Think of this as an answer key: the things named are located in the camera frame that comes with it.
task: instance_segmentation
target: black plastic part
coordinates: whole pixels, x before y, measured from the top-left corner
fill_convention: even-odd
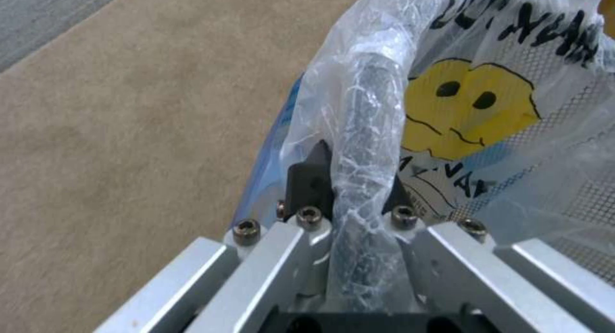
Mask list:
[[[395,175],[393,187],[391,188],[389,198],[384,203],[382,214],[391,212],[395,206],[412,206],[410,197],[406,189],[404,189],[404,184],[402,184],[402,180],[399,179],[398,175]]]
[[[280,313],[259,333],[497,333],[483,315],[384,313]]]
[[[331,183],[331,157],[329,145],[321,140],[312,148],[304,162],[298,162],[288,168],[284,221],[305,206],[315,206],[327,219],[331,219],[334,200]],[[411,202],[402,181],[396,175],[391,194],[384,203],[382,213],[390,212],[399,205],[411,206]]]

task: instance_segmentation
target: beige carpet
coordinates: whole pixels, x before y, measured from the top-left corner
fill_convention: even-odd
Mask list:
[[[0,331],[90,331],[219,238],[352,2],[115,0],[0,74]]]

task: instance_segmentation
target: screw head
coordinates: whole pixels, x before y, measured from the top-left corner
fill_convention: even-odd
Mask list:
[[[284,201],[278,200],[275,204],[275,216],[278,220],[284,219]]]
[[[314,206],[305,206],[297,210],[297,223],[306,231],[318,230],[322,221],[322,212]]]
[[[411,230],[417,225],[418,217],[410,206],[395,206],[391,211],[391,223],[399,230]]]
[[[237,245],[254,245],[261,238],[261,224],[254,219],[243,219],[233,226],[233,240]]]
[[[457,226],[464,230],[471,237],[479,241],[480,243],[485,242],[485,238],[487,236],[487,228],[483,223],[470,218],[464,218],[457,222]]]

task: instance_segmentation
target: wrapped object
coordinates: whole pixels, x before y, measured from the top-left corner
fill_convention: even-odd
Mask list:
[[[615,169],[615,46],[599,1],[358,0],[341,16],[303,76],[281,150],[284,172],[319,140],[332,148],[330,303],[411,306],[400,249],[381,223],[397,171],[427,222],[474,215],[504,243],[545,234],[505,231],[547,215],[559,230],[591,227],[568,224],[565,205]],[[562,173],[584,163],[560,192]]]

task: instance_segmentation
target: yellow smiley face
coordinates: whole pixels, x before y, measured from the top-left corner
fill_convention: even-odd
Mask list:
[[[408,84],[402,147],[445,160],[481,151],[540,120],[532,90],[496,64],[437,62]]]

